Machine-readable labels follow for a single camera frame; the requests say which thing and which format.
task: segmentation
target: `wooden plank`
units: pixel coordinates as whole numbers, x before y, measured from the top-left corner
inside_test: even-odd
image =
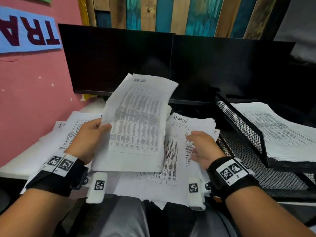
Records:
[[[88,16],[89,16],[90,26],[97,26],[97,21],[95,19],[95,13],[94,13],[93,0],[86,0],[86,3],[87,3],[87,11],[88,11]]]
[[[77,1],[78,1],[82,25],[89,26],[90,23],[89,23],[86,0],[77,0]]]
[[[141,0],[126,0],[126,26],[130,30],[141,29]]]
[[[244,39],[260,39],[276,0],[257,0]]]
[[[185,34],[188,19],[190,0],[174,0],[170,32],[179,35]]]
[[[109,0],[112,28],[126,29],[125,0]]]
[[[157,0],[156,31],[170,32],[173,0]]]
[[[110,1],[109,0],[93,0],[94,9],[98,11],[110,11]]]
[[[215,31],[216,37],[230,37],[241,0],[223,0]]]
[[[143,31],[156,30],[157,0],[142,0],[141,29]]]
[[[191,0],[186,35],[213,37],[223,0]]]
[[[243,38],[257,0],[241,0],[230,37]]]
[[[107,27],[107,28],[112,27],[110,12],[95,11],[95,17],[97,19],[97,26],[98,27]]]
[[[260,40],[274,40],[290,2],[291,0],[276,0]]]

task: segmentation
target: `gray pants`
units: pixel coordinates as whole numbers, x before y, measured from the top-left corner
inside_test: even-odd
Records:
[[[138,198],[121,196],[108,218],[101,216],[91,237],[149,237],[145,206]],[[228,219],[207,208],[197,219],[191,237],[237,237]]]

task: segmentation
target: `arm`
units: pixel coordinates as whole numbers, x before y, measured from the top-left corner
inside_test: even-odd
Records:
[[[195,146],[191,159],[203,169],[225,156],[214,139],[202,131],[192,131],[187,139]],[[316,236],[259,187],[239,189],[229,195],[225,203],[243,237]]]
[[[65,151],[88,164],[93,158],[102,133],[111,125],[100,126],[101,119],[86,122]],[[0,216],[1,237],[52,236],[57,223],[66,214],[71,200],[38,189],[28,189]]]

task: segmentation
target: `red letter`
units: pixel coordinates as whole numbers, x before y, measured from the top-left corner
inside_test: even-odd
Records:
[[[27,19],[25,17],[21,17],[22,23],[27,30],[27,38],[33,45],[46,45],[45,39],[43,37],[42,30],[40,28],[40,23],[38,20],[33,19],[35,28],[30,27],[30,24],[28,23]],[[39,40],[34,38],[34,35],[39,36]]]
[[[46,39],[47,45],[59,45],[60,44],[59,40],[54,38],[51,23],[49,21],[45,21],[45,24],[46,24],[46,28],[49,34],[49,39]]]
[[[11,46],[19,46],[19,29],[18,29],[18,18],[10,16],[10,21],[4,21],[0,19],[0,31],[4,37],[8,40]]]

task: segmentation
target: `computer monitor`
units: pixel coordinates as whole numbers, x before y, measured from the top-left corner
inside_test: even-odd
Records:
[[[229,99],[264,99],[282,88],[294,43],[174,35],[169,78],[172,98],[208,102],[215,91]]]
[[[111,95],[128,73],[168,78],[172,33],[58,27],[75,93]]]

